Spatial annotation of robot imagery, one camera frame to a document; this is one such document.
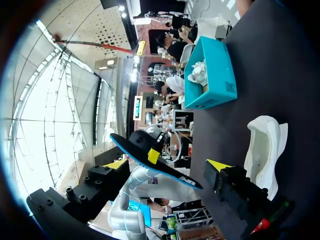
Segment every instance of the gray table surface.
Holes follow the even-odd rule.
[[[312,234],[320,213],[320,65],[291,13],[271,0],[257,0],[224,41],[229,50],[238,99],[194,116],[190,175],[202,184],[206,207],[228,240],[240,238],[246,223],[220,202],[203,177],[205,160],[243,166],[250,143],[247,124],[260,115],[288,123],[288,140],[275,173],[278,195],[294,201],[283,226],[295,236]]]

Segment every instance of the white shoe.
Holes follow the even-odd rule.
[[[244,161],[246,176],[259,188],[268,189],[267,198],[272,200],[278,191],[275,166],[286,147],[288,124],[279,125],[273,117],[259,116],[247,127],[251,139]]]

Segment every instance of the black shirt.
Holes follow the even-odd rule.
[[[172,44],[168,49],[166,50],[168,54],[170,54],[172,57],[175,58],[175,61],[177,63],[180,63],[181,55],[184,51],[184,47],[187,45],[184,41],[177,41],[174,44]]]
[[[166,88],[166,92],[167,92],[167,94],[175,94],[176,93],[175,91],[172,91],[171,88],[169,88],[169,87]],[[179,104],[179,100],[178,99],[173,100],[173,101],[170,100],[170,102],[172,102],[174,105],[178,105]]]

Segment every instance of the perforated ceiling panel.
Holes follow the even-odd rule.
[[[58,0],[47,8],[40,20],[52,35],[58,33],[63,40],[130,49],[118,7],[104,9],[100,0]],[[123,56],[116,50],[96,46],[68,44],[67,48],[93,70],[97,60]],[[104,77],[101,71],[96,73]]]

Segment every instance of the bolt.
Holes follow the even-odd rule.
[[[85,203],[87,203],[88,202],[88,198],[87,198],[87,196],[86,195],[79,195],[79,200],[80,200],[80,202],[82,203],[82,204],[85,204]]]
[[[54,201],[52,201],[51,199],[48,199],[48,200],[46,201],[46,204],[49,205],[49,206],[51,206],[52,204],[54,204]]]
[[[84,182],[85,182],[85,183],[87,183],[87,182],[89,182],[89,181],[90,181],[90,177],[85,176],[85,177],[83,178],[83,180],[84,180]]]
[[[65,191],[66,191],[66,193],[69,194],[69,195],[71,195],[71,194],[74,193],[74,190],[73,190],[71,187],[68,187]]]

